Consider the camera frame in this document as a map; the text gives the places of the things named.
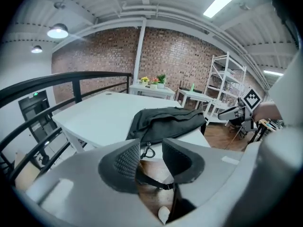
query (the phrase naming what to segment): potted plant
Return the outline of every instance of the potted plant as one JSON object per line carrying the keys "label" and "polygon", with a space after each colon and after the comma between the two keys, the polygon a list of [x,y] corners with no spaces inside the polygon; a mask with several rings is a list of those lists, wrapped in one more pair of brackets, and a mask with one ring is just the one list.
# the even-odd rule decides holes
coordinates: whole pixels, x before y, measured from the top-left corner
{"label": "potted plant", "polygon": [[163,88],[164,88],[165,77],[166,77],[165,74],[161,74],[161,75],[157,76],[157,78],[158,78],[158,80],[159,80],[159,82],[158,82],[158,88],[159,88],[159,89],[163,89]]}
{"label": "potted plant", "polygon": [[141,84],[142,86],[146,87],[147,86],[147,83],[149,82],[150,80],[148,79],[148,77],[142,77],[141,78]]}
{"label": "potted plant", "polygon": [[159,82],[159,79],[158,78],[153,78],[152,80],[151,80],[151,89],[157,89],[157,84],[158,84],[158,82]]}

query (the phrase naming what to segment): gray fabric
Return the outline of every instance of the gray fabric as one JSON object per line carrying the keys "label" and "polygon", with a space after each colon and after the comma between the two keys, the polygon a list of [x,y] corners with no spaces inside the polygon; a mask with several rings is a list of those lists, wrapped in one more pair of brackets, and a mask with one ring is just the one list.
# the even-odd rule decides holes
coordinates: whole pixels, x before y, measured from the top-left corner
{"label": "gray fabric", "polygon": [[205,123],[200,110],[177,107],[143,109],[134,116],[126,139],[139,138],[141,146],[145,147],[146,143],[156,144],[164,138],[179,137]]}

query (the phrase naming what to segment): white desk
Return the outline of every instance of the white desk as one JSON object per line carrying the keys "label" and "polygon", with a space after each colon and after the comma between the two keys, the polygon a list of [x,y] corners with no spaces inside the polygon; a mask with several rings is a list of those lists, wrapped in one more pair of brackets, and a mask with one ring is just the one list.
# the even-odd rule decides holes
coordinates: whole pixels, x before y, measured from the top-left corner
{"label": "white desk", "polygon": [[176,94],[176,100],[178,100],[179,94],[183,94],[183,101],[181,103],[181,107],[184,108],[185,102],[187,97],[189,97],[189,99],[195,100],[196,102],[196,106],[195,109],[198,108],[199,102],[208,102],[207,108],[205,110],[205,112],[207,113],[209,111],[211,102],[214,100],[212,97],[207,96],[205,94],[202,93],[196,93],[196,92],[192,92],[192,91],[186,91],[186,90],[181,90],[178,89],[177,94]]}
{"label": "white desk", "polygon": [[[104,92],[61,111],[53,116],[53,120],[62,128],[77,151],[83,152],[77,138],[95,147],[124,141],[137,112],[145,108],[163,107],[180,107],[180,104],[173,100]],[[210,147],[200,129],[178,139]],[[153,145],[152,148],[156,156],[151,161],[161,159],[161,144]]]}
{"label": "white desk", "polygon": [[133,84],[129,86],[130,94],[137,95],[138,92],[146,93],[147,95],[161,97],[166,99],[166,96],[169,96],[170,100],[174,99],[175,92],[168,87],[164,87],[164,89],[150,89],[149,87],[144,87],[140,84]]}

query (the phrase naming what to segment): doorway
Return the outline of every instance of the doorway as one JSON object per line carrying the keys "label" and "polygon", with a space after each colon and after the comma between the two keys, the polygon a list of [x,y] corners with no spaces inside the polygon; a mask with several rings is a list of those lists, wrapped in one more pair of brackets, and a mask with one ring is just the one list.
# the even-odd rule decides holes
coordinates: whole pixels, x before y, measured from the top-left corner
{"label": "doorway", "polygon": [[[19,101],[19,107],[25,121],[34,118],[37,114],[50,107],[46,91],[44,90],[38,93],[34,93],[32,97],[21,99]],[[37,143],[42,141],[47,135],[49,135],[54,129],[57,128],[57,125],[52,120],[52,116],[53,114],[49,113],[44,117],[40,117],[36,122],[28,127]],[[39,150],[39,152],[42,156],[42,165],[45,165],[49,161],[49,156],[46,154],[44,148]]]}

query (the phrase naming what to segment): metal railing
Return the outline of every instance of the metal railing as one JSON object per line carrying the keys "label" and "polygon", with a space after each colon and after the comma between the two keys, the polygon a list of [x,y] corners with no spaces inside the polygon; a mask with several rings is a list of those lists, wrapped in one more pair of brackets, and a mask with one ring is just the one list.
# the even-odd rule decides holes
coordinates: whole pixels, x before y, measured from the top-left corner
{"label": "metal railing", "polygon": [[[50,114],[51,112],[67,105],[72,102],[79,103],[82,101],[83,97],[89,96],[91,94],[101,92],[107,90],[112,87],[117,87],[120,85],[126,84],[126,88],[119,91],[129,93],[129,78],[131,77],[131,73],[121,73],[121,72],[108,72],[108,71],[83,71],[83,72],[67,72],[67,73],[59,73],[53,74],[46,77],[35,78],[27,81],[23,81],[17,84],[14,84],[10,87],[0,90],[0,109],[5,105],[9,104],[10,102],[28,95],[32,92],[36,92],[40,89],[44,89],[47,87],[55,86],[61,83],[72,82],[72,89],[73,89],[73,98],[67,99],[53,107],[47,108],[44,111],[37,114],[35,117],[27,120],[20,126],[18,126],[15,130],[13,130],[10,134],[8,134],[1,142],[0,142],[0,152],[1,156],[4,157],[2,151],[4,148],[11,143],[15,137],[17,137],[20,133],[22,133],[25,129],[30,127],[34,122],[39,120],[40,118]],[[110,85],[107,87],[98,88],[96,90],[81,94],[80,89],[80,80],[83,79],[93,79],[93,78],[109,78],[109,77],[126,77],[126,82],[117,83],[114,85]],[[26,154],[26,156],[20,161],[18,166],[13,169],[13,165],[4,157],[5,162],[7,162],[7,167],[10,168],[9,174],[9,181],[14,183],[18,174],[22,171],[22,169],[29,163],[29,161],[35,156],[35,154],[45,148],[45,143],[52,139],[55,135],[58,135],[62,132],[61,128],[58,127],[53,130],[49,135],[47,135],[43,140],[41,140],[35,147],[31,149],[30,152]],[[64,144],[55,154],[54,156],[49,159],[47,164],[41,169],[38,176],[42,175],[43,173],[47,172],[54,162],[60,157],[60,155],[68,148],[70,142]]]}

